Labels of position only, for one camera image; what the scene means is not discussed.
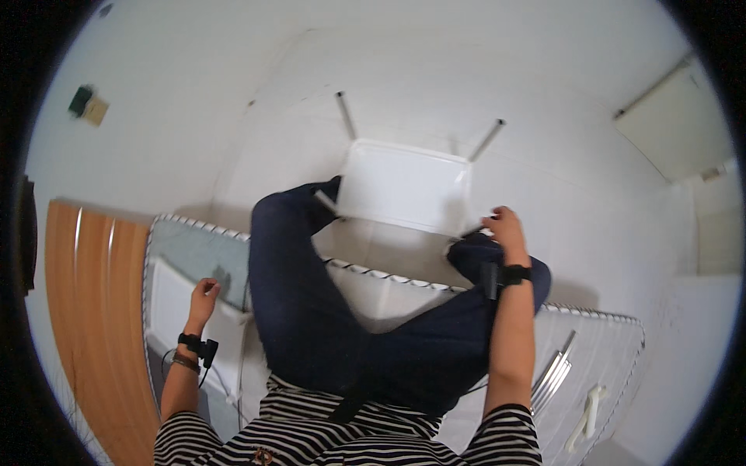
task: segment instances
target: dark blue trousers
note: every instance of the dark blue trousers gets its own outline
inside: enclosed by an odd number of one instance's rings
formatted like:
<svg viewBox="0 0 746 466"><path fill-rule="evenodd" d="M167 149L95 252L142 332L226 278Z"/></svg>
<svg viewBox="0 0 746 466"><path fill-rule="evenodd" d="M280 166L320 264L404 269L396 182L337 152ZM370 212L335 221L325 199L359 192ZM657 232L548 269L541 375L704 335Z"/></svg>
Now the dark blue trousers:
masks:
<svg viewBox="0 0 746 466"><path fill-rule="evenodd" d="M313 193L336 200L339 182L269 195L252 213L248 280L269 369L309 390L346 396L364 386L366 399L442 416L487 372L495 306L479 284L481 265L502 263L503 252L481 233L454 244L448 260L474 288L391 332L371 334L311 242L335 219ZM551 275L531 261L538 310Z"/></svg>

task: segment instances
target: striped shirt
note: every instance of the striped shirt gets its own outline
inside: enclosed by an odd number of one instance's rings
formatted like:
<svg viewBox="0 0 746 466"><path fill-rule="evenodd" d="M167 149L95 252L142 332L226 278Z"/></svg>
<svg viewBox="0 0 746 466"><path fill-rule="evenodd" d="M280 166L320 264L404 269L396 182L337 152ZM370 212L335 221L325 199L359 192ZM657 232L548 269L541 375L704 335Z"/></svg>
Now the striped shirt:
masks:
<svg viewBox="0 0 746 466"><path fill-rule="evenodd" d="M461 455L432 440L440 419L367 402L352 421L327 418L342 400L270 376L259 417L228 443L194 412L178 412L158 430L161 465L540 465L530 412L503 405L482 421Z"/></svg>

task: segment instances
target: wristwatch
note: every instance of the wristwatch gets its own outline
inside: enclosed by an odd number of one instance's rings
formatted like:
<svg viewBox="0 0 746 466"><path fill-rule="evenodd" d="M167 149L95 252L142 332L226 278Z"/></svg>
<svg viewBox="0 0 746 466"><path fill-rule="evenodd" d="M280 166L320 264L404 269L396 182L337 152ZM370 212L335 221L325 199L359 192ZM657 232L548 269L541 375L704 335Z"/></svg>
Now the wristwatch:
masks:
<svg viewBox="0 0 746 466"><path fill-rule="evenodd" d="M531 267L505 265L498 269L498 286L520 285L523 280L531 281Z"/></svg>
<svg viewBox="0 0 746 466"><path fill-rule="evenodd" d="M482 286L489 300L497 300L500 290L510 285L518 285L523 280L531 281L531 267L504 265L495 262L482 262Z"/></svg>

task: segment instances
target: metal rod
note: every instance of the metal rod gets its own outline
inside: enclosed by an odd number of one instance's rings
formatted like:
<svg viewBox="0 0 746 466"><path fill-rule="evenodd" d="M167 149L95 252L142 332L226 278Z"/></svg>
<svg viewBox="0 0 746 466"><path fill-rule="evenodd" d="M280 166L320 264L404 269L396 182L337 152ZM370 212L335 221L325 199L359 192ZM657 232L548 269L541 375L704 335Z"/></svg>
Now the metal rod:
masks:
<svg viewBox="0 0 746 466"><path fill-rule="evenodd" d="M554 383L562 373L564 364L567 362L567 357L570 353L570 350L572 349L572 345L574 343L576 335L577 332L575 332L575 330L570 332L570 336L565 342L565 347L562 349L562 351L557 353L557 356L555 356L556 364L555 362L552 362L552 366L550 366L550 369L547 373L548 378L545 377L545 380L542 381L537 389L536 395L534 396L532 394L531 396L532 406L538 406L547 397L548 392L551 390L552 383Z"/></svg>
<svg viewBox="0 0 746 466"><path fill-rule="evenodd" d="M549 382L549 379L551 378L552 374L554 374L555 370L557 369L557 366L560 364L560 359L562 358L562 352L557 351L554 355L554 359L552 359L552 363L547 366L547 368L544 370L544 373L542 375L542 378L540 381L538 381L531 390L531 400L538 399L539 394L544 391L544 387L547 385L547 382Z"/></svg>
<svg viewBox="0 0 746 466"><path fill-rule="evenodd" d="M560 386L562 385L562 382L565 381L565 378L567 377L567 374L569 374L571 368L572 368L572 364L569 361L565 361L565 364L562 365L562 370L560 371L557 379L552 383L552 386L550 387L550 390L549 390L547 396L534 409L534 412L536 413L536 415L538 415L541 411L543 411L544 408L552 400L552 398L554 397L554 395L557 393L557 390L560 389Z"/></svg>
<svg viewBox="0 0 746 466"><path fill-rule="evenodd" d="M350 110L348 110L347 103L345 102L345 92L339 91L335 96L336 102L339 104L339 111L342 112L342 119L345 120L347 134L354 141L357 139L357 135L355 134L355 126L352 125L352 118L350 118Z"/></svg>
<svg viewBox="0 0 746 466"><path fill-rule="evenodd" d="M480 155L482 155L482 152L484 152L485 149L487 149L487 146L489 145L489 143L492 142L492 140L495 138L495 136L498 135L498 133L500 132L500 129L502 129L503 126L505 126L505 120L498 118L497 121L495 121L495 126L493 126L491 130L489 130L489 133L487 133L487 136L485 136L485 138L482 141L482 143L479 144L479 147L477 147L477 150L474 151L468 157L467 160L469 162L476 162L477 158Z"/></svg>
<svg viewBox="0 0 746 466"><path fill-rule="evenodd" d="M337 211L336 211L336 204L334 203L334 201L332 201L329 198L329 196L326 195L325 192L323 192L320 189L317 189L316 192L313 193L313 197L316 198L316 199L319 199L319 201L322 204L324 204L324 207L326 207L327 209L329 209L334 214L335 217L339 217L339 215L337 215Z"/></svg>
<svg viewBox="0 0 746 466"><path fill-rule="evenodd" d="M538 409L542 404L544 404L544 401L551 396L551 390L554 383L560 378L562 375L562 371L565 369L565 364L567 361L560 360L560 363L557 366L557 369L552 374L552 377L549 379L547 384L544 387L544 390L540 395L536 397L536 405L534 409Z"/></svg>

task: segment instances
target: wrist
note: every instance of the wrist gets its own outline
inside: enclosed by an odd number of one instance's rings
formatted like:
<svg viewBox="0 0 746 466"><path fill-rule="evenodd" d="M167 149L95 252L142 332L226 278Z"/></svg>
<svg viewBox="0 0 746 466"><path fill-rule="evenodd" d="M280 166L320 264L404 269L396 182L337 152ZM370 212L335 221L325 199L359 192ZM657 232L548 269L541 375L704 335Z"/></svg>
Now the wrist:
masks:
<svg viewBox="0 0 746 466"><path fill-rule="evenodd" d="M202 331L204 330L204 324L201 322L196 322L192 320L186 321L186 325L184 325L184 335L197 335L198 337L202 337Z"/></svg>
<svg viewBox="0 0 746 466"><path fill-rule="evenodd" d="M530 267L531 258L524 248L505 250L505 265L520 265L521 267Z"/></svg>

